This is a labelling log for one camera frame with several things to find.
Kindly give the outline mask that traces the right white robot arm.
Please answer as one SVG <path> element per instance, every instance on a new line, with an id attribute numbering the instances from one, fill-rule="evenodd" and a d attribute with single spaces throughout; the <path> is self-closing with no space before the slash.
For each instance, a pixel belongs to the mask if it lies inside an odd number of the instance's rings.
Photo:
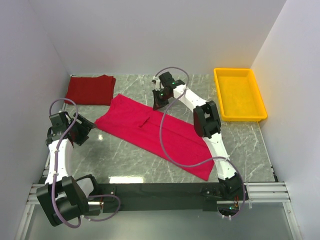
<path id="1" fill-rule="evenodd" d="M 207 101 L 199 97 L 188 88 L 190 77 L 187 82 L 175 80 L 168 68 L 160 70 L 152 79 L 155 84 L 153 92 L 153 109 L 159 110 L 167 107 L 163 113 L 159 127 L 159 141 L 163 153 L 169 161 L 183 168 L 195 168 L 210 161 L 214 162 L 217 169 L 219 181 L 219 193 L 226 200 L 235 199 L 242 195 L 242 200 L 246 200 L 246 187 L 243 178 L 235 165 L 231 162 L 223 142 L 221 132 L 221 120 L 217 105 L 214 101 Z M 163 142 L 163 126 L 168 110 L 176 102 L 180 101 L 193 112 L 193 128 L 195 133 L 202 138 L 209 149 L 211 158 L 200 163 L 191 165 L 178 163 L 173 160 L 166 151 Z"/>

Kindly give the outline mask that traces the pink t shirt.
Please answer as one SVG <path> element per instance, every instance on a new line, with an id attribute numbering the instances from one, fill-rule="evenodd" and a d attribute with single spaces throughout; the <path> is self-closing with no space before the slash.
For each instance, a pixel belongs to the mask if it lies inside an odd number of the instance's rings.
<path id="1" fill-rule="evenodd" d="M 95 121 L 95 125 L 106 133 L 168 160 L 159 139 L 162 117 L 162 112 L 119 94 L 111 101 L 109 110 Z M 211 158 L 208 147 L 196 134 L 193 125 L 173 116 L 165 117 L 162 139 L 169 156 L 179 164 L 193 165 Z M 207 181 L 213 167 L 214 162 L 209 161 L 194 168 L 182 168 Z"/>

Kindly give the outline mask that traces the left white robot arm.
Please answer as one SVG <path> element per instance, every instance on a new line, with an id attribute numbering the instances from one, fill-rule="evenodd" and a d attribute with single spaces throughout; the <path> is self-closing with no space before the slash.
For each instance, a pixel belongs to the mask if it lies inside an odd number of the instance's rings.
<path id="1" fill-rule="evenodd" d="M 49 117 L 51 127 L 45 141 L 49 149 L 49 169 L 44 186 L 36 191 L 48 221 L 54 227 L 89 212 L 89 202 L 100 195 L 98 183 L 91 174 L 74 179 L 70 161 L 74 145 L 81 146 L 96 126 L 78 113 L 70 116 L 61 111 Z"/>

